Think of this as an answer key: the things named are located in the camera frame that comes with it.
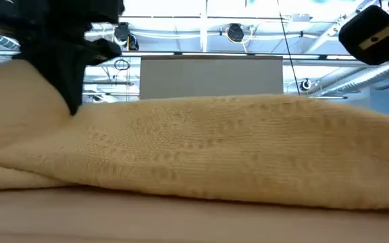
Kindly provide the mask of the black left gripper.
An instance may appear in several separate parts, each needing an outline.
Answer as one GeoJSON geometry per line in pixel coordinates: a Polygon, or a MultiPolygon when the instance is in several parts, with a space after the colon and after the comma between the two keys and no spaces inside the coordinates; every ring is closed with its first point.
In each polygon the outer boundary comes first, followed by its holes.
{"type": "Polygon", "coordinates": [[[123,11],[123,0],[0,0],[0,36],[19,42],[20,52],[12,59],[33,65],[74,115],[82,104],[85,51],[93,52],[88,65],[121,53],[116,43],[104,38],[86,40],[85,34],[94,23],[117,24],[123,11]],[[32,51],[56,44],[75,50],[32,51]]]}

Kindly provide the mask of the beige fabric storage box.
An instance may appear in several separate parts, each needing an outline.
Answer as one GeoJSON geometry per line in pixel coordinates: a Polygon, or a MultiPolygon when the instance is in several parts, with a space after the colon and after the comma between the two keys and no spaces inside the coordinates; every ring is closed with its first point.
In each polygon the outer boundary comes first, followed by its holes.
{"type": "Polygon", "coordinates": [[[283,59],[253,55],[157,55],[140,62],[140,98],[284,93],[283,59]]]}

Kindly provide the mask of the yellow towel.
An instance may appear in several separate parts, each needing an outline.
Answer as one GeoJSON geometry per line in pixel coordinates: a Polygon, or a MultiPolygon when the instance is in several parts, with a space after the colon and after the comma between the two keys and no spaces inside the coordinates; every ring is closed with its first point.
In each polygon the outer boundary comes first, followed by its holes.
{"type": "Polygon", "coordinates": [[[389,115],[286,95],[87,103],[0,65],[0,189],[389,209],[389,115]]]}

